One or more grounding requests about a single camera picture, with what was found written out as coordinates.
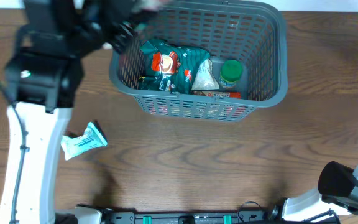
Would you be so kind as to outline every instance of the red label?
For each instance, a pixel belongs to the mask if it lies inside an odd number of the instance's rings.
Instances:
[[[173,51],[169,55],[164,55],[160,52],[153,54],[151,66],[153,71],[163,74],[175,74],[178,66],[180,66],[178,55]]]
[[[186,75],[186,81],[187,80],[191,81],[191,70],[186,69],[185,70],[185,75]]]

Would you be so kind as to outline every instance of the orange package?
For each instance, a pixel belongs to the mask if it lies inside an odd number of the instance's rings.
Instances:
[[[199,96],[218,96],[218,97],[230,97],[230,98],[241,99],[241,93],[237,93],[237,92],[226,93],[226,92],[218,92],[218,91],[193,91],[193,94]]]

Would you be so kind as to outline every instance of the green snack bag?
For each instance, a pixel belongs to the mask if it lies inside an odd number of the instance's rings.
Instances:
[[[141,90],[171,91],[171,75],[162,77],[141,77],[139,79]]]
[[[148,77],[171,77],[171,91],[190,94],[198,67],[209,53],[197,47],[173,47],[164,40],[151,39],[141,50],[146,56]]]

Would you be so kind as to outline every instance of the wooden table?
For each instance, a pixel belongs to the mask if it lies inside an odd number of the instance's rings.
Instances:
[[[109,81],[110,51],[86,57],[68,130],[81,134],[98,120],[109,146],[70,161],[61,153],[56,207],[235,210],[246,200],[268,206],[316,187],[330,161],[358,165],[358,13],[284,15],[288,94],[238,123],[146,114]],[[20,11],[0,10],[0,77],[23,23]],[[0,95],[0,199],[8,134]]]

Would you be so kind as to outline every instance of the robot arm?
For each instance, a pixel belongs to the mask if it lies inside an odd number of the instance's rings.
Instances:
[[[16,220],[20,223],[54,223],[54,190],[60,141],[71,118],[71,108],[57,108],[53,114],[45,106],[20,102],[16,105],[27,135],[28,151],[22,164],[17,193]],[[4,193],[0,204],[0,223],[11,221],[17,171],[21,161],[21,129],[12,107],[7,116],[10,127],[9,157]]]
[[[160,1],[148,2],[89,0],[79,14],[73,1],[24,0],[29,23],[18,30],[5,69],[13,105],[0,223],[55,222],[60,141],[84,75],[81,59],[105,42],[124,51],[138,26],[156,14]],[[26,36],[30,47],[21,46]]]
[[[327,210],[338,215],[358,215],[358,166],[353,170],[337,162],[327,164],[320,175],[318,188],[285,201],[282,218],[302,221]]]

